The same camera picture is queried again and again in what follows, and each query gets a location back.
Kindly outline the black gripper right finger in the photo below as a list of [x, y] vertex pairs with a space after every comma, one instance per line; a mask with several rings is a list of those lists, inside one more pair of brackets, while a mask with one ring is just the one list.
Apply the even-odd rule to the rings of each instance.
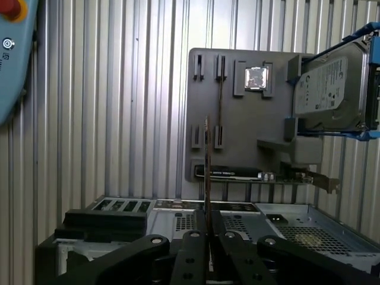
[[215, 270], [229, 271], [240, 284], [379, 284], [379, 277], [273, 235], [250, 246], [228, 232], [219, 211], [210, 212]]

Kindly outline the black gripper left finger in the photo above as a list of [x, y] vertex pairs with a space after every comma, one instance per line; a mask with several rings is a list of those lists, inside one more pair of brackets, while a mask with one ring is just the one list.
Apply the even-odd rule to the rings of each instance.
[[195, 229], [173, 249], [162, 235], [148, 235], [50, 281], [51, 284], [205, 284], [208, 234], [205, 212], [194, 211]]

